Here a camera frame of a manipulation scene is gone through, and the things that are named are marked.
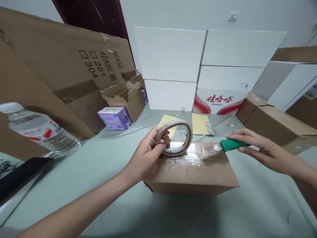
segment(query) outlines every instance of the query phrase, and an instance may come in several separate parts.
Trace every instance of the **table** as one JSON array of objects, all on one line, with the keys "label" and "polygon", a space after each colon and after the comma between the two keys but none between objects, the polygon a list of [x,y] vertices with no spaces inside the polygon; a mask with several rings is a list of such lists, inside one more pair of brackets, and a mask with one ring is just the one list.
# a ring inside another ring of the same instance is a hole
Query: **table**
[{"label": "table", "polygon": [[[23,230],[116,175],[140,140],[164,114],[191,123],[191,112],[150,110],[148,105],[127,131],[109,131],[82,142],[79,151],[57,160],[38,179],[4,227]],[[236,116],[208,115],[218,142],[243,128]],[[227,126],[228,121],[234,127]],[[173,139],[182,135],[175,133]],[[317,167],[317,147],[300,157]],[[240,187],[216,197],[153,194],[142,182],[118,198],[82,237],[313,237],[317,221],[294,181],[238,152],[227,152]]]}]

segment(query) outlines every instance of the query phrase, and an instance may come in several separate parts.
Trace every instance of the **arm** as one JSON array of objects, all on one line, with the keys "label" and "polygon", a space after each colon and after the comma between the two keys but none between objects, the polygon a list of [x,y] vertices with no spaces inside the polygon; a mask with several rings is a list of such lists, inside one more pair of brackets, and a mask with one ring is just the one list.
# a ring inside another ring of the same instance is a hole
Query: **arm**
[{"label": "arm", "polygon": [[317,218],[316,169],[271,140],[247,128],[237,130],[227,138],[255,145],[259,151],[249,147],[240,147],[238,151],[252,156],[271,170],[291,176]]},{"label": "arm", "polygon": [[35,223],[22,232],[19,238],[78,237],[101,212],[153,169],[161,153],[170,144],[167,131],[163,136],[164,143],[155,145],[158,131],[159,128],[150,130],[118,175]]}]

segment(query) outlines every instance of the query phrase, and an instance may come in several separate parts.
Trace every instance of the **barcode sticker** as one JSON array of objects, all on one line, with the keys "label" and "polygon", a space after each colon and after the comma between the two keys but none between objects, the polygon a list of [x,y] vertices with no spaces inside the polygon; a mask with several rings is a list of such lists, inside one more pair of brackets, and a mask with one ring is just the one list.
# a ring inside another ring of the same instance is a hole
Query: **barcode sticker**
[{"label": "barcode sticker", "polygon": [[312,86],[311,89],[304,94],[304,96],[309,100],[315,99],[317,97],[317,84]]},{"label": "barcode sticker", "polygon": [[249,89],[250,87],[251,87],[250,84],[242,83],[242,84],[240,84],[239,88],[241,88],[241,89]]}]

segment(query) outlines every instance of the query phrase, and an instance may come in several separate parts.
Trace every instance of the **hand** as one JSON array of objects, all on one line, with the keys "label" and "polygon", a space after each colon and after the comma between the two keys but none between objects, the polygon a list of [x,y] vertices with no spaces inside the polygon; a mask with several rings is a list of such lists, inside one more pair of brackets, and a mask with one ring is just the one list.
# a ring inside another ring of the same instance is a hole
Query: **hand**
[{"label": "hand", "polygon": [[141,140],[129,163],[123,169],[127,173],[128,179],[136,184],[143,180],[156,165],[159,156],[170,145],[171,139],[166,131],[162,136],[163,143],[156,145],[156,136],[160,128],[152,128]]},{"label": "hand", "polygon": [[244,128],[236,130],[232,135],[226,136],[228,139],[235,139],[260,148],[259,151],[250,147],[240,147],[238,151],[252,156],[260,163],[271,170],[287,174],[292,177],[301,176],[299,173],[307,166],[302,159],[292,155],[273,141]]}]

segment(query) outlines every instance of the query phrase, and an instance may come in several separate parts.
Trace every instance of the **black phone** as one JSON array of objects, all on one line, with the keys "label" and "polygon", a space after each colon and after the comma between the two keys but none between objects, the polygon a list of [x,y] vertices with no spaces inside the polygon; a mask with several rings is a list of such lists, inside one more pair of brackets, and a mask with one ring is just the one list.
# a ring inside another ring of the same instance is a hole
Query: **black phone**
[{"label": "black phone", "polygon": [[33,157],[0,179],[0,206],[53,161],[53,158]]}]

